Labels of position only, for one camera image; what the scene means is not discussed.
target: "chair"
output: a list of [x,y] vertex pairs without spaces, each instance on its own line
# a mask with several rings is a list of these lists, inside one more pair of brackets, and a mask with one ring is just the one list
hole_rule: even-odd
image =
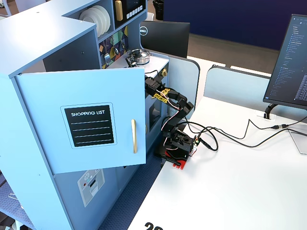
[[4,17],[9,17],[9,16],[11,16],[12,13],[11,13],[11,11],[10,11],[10,8],[9,8],[9,5],[8,5],[7,1],[6,1],[6,0],[2,0],[2,1],[3,1],[3,5],[4,5],[4,8],[5,8],[5,10],[6,10],[7,15],[0,14],[0,16],[4,16]]
[[147,18],[145,21],[153,21],[154,20],[154,14],[153,13],[147,13]]

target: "chalkboard label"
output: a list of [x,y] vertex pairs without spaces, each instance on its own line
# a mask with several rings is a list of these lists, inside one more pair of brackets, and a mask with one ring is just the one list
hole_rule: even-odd
[[115,143],[110,105],[70,106],[64,111],[74,147]]

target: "robotic arm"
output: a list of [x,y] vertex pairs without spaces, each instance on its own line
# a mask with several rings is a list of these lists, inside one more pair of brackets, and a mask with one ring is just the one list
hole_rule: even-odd
[[163,125],[161,131],[165,137],[164,147],[166,149],[162,158],[174,163],[177,168],[183,169],[196,141],[196,136],[190,138],[187,134],[177,128],[181,121],[193,109],[193,104],[177,91],[167,88],[161,82],[151,77],[145,78],[145,90],[154,98],[164,102],[168,106],[177,110]]

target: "knob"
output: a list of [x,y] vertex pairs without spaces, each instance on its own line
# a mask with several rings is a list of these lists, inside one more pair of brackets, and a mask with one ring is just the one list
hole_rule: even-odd
[[162,70],[161,76],[162,77],[166,77],[167,76],[167,70],[165,68]]

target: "white plate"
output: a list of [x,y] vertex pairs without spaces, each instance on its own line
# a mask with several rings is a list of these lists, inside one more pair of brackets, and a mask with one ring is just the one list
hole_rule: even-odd
[[94,21],[94,23],[97,26],[97,36],[99,37],[102,33],[102,23],[100,21],[99,15],[91,10],[91,9],[87,9],[85,11],[83,11],[79,17],[79,20],[81,21],[86,21],[86,22],[92,22]]
[[111,25],[111,19],[110,19],[109,13],[102,6],[97,5],[97,6],[93,6],[93,7],[99,9],[105,15],[105,17],[106,17],[106,32],[107,32],[110,28],[110,25]]
[[103,35],[106,32],[106,17],[105,17],[105,15],[99,9],[97,9],[95,7],[92,7],[90,9],[95,11],[98,14],[98,16],[99,16],[99,19],[100,19],[101,24],[102,24],[102,32],[101,32],[101,34]]

